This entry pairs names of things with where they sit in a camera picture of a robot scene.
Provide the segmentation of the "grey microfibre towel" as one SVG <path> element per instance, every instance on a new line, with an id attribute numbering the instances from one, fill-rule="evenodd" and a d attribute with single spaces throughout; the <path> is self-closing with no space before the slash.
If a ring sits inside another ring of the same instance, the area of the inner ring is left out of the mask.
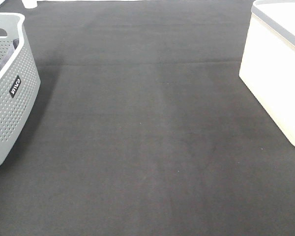
<path id="1" fill-rule="evenodd" d="M 12 43 L 10 44 L 8 51 L 6 53 L 6 55 L 3 57 L 3 59 L 0 61 L 0 71 L 2 70 L 2 68 L 5 66 L 5 64 L 8 62 L 8 60 L 10 59 L 10 57 L 12 56 L 12 54 L 14 53 L 14 51 L 16 50 L 16 48 L 19 45 L 19 39 L 16 38 L 12 41 Z"/>

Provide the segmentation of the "cream storage bin grey rim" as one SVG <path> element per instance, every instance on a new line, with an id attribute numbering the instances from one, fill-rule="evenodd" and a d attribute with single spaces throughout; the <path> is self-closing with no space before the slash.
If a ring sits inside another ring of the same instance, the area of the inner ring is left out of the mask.
<path id="1" fill-rule="evenodd" d="M 256 0 L 239 77 L 295 146 L 295 0 Z"/>

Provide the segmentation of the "grey perforated laundry basket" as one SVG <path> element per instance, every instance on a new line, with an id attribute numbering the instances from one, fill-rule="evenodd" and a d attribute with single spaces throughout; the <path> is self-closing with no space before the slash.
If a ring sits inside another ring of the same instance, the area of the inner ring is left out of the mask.
<path id="1" fill-rule="evenodd" d="M 0 71 L 0 165 L 19 137 L 36 100 L 41 80 L 19 13 L 0 12 L 0 61 L 12 41 L 19 45 Z"/>

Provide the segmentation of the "white cup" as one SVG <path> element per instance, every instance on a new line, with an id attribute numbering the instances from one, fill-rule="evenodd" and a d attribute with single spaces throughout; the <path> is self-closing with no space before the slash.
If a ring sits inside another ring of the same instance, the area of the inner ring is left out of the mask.
<path id="1" fill-rule="evenodd" d="M 33 9 L 37 7 L 37 0 L 22 0 L 22 3 L 26 9 Z"/>

